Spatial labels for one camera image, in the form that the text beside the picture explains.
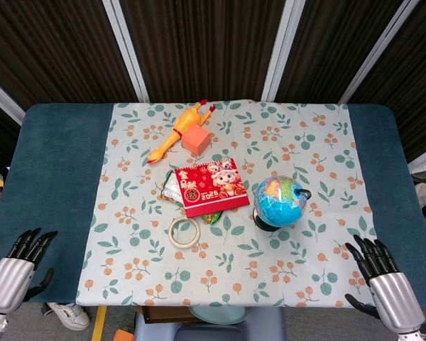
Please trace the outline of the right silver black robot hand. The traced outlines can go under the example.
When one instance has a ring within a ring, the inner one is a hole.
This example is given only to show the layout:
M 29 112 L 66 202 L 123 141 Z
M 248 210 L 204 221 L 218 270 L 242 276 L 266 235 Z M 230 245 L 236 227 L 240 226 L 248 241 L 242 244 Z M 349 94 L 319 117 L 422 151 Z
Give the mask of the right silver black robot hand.
M 422 340 L 425 316 L 409 280 L 401 272 L 387 246 L 378 239 L 371 241 L 353 236 L 356 246 L 346 243 L 374 304 L 358 301 L 351 294 L 344 297 L 358 311 L 380 320 L 399 340 Z

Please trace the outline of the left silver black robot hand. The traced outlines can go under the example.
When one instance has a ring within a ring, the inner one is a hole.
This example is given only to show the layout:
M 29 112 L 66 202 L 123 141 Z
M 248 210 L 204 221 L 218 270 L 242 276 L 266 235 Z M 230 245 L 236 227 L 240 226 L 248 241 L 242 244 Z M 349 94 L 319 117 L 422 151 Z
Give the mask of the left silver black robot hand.
M 23 302 L 45 291 L 53 279 L 54 269 L 50 268 L 37 286 L 31 286 L 50 243 L 58 235 L 57 231 L 39 235 L 40 231 L 37 228 L 22 233 L 0 260 L 0 315 L 14 312 Z

